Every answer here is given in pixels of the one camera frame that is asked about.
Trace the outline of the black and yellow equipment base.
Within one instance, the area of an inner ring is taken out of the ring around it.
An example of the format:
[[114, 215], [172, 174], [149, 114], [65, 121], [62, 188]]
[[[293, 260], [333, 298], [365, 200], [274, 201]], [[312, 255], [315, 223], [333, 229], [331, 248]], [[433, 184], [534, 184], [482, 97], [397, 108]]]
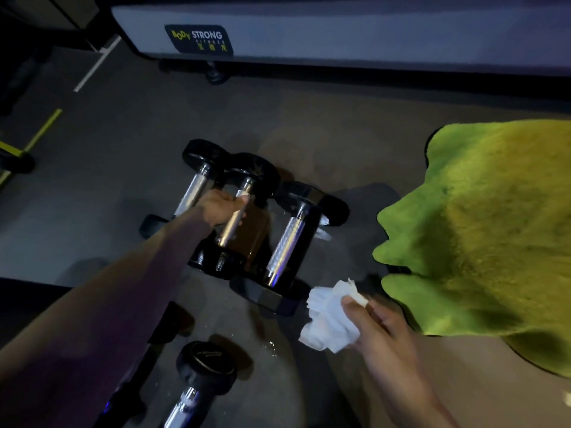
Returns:
[[0, 141], [0, 170], [14, 174], [30, 174], [35, 167], [36, 162], [29, 153]]

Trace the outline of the dark dumbbell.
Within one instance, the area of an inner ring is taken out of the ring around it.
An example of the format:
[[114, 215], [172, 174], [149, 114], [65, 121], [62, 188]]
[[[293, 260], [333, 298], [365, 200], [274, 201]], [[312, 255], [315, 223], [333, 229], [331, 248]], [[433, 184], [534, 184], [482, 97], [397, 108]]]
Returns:
[[97, 418], [93, 428], [124, 428], [132, 419], [145, 417], [147, 406], [140, 391], [152, 373], [165, 345], [191, 332], [194, 318], [175, 302], [169, 302], [147, 341], [145, 353], [133, 364]]

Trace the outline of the person's left forearm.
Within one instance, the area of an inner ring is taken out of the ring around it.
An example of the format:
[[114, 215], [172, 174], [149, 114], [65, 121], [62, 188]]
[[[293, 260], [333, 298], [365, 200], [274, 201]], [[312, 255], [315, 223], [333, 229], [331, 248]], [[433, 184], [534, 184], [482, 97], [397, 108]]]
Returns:
[[211, 230], [204, 207], [180, 215], [0, 349], [0, 428], [92, 428]]

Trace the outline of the gray padded bench with label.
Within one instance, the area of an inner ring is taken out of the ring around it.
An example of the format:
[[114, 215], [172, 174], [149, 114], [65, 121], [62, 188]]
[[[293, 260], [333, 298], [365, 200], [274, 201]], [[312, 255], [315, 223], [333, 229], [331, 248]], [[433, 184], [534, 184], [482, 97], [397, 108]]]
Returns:
[[96, 0], [135, 52], [571, 78], [571, 0]]

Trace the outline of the person's right forearm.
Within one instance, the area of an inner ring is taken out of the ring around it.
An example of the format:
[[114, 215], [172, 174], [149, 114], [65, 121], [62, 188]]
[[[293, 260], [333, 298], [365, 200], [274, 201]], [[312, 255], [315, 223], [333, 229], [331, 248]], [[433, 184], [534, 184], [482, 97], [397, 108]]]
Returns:
[[460, 428], [432, 388], [416, 352], [363, 351], [362, 355], [397, 428]]

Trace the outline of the person's right hand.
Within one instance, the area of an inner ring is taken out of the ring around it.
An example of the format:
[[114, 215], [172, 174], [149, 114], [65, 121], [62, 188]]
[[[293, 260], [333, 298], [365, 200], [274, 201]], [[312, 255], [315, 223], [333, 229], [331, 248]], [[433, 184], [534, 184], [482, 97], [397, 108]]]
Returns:
[[416, 350], [408, 326], [395, 311], [374, 301], [377, 308], [372, 316], [378, 324], [378, 332], [367, 339], [360, 336], [356, 347], [377, 381], [404, 382], [418, 373]]

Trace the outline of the green fuzzy towel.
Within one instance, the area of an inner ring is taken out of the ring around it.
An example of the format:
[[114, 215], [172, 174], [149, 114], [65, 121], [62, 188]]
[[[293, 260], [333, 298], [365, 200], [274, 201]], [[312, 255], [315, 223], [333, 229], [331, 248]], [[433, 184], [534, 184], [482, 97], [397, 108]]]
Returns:
[[448, 124], [382, 209], [382, 289], [425, 336], [489, 336], [571, 379], [571, 120]]

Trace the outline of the white tissue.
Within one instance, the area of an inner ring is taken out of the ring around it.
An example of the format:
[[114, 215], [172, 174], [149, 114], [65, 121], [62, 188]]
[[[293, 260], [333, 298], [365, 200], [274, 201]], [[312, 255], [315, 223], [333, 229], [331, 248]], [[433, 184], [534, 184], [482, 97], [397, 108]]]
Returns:
[[338, 353], [354, 344], [360, 331], [346, 316], [341, 301], [350, 296], [365, 308], [368, 299], [361, 295], [353, 280], [338, 281], [333, 287], [313, 287], [307, 298], [310, 322], [303, 326], [299, 341], [317, 351]]

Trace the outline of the person's left hand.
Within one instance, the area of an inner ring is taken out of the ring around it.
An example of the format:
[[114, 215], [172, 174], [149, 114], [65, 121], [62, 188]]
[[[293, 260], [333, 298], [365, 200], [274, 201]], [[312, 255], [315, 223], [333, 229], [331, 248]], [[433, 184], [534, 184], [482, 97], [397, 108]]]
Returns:
[[219, 189], [210, 189], [197, 202], [195, 208], [211, 228], [227, 223], [239, 208], [236, 196]]

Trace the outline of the black bench wheel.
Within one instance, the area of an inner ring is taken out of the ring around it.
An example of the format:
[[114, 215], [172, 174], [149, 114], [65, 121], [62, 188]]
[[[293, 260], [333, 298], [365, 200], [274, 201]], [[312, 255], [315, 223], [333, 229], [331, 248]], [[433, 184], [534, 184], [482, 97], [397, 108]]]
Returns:
[[218, 66], [215, 62], [207, 62], [205, 77], [210, 85], [217, 86], [222, 85], [228, 81], [228, 79], [231, 78], [231, 74], [218, 69]]

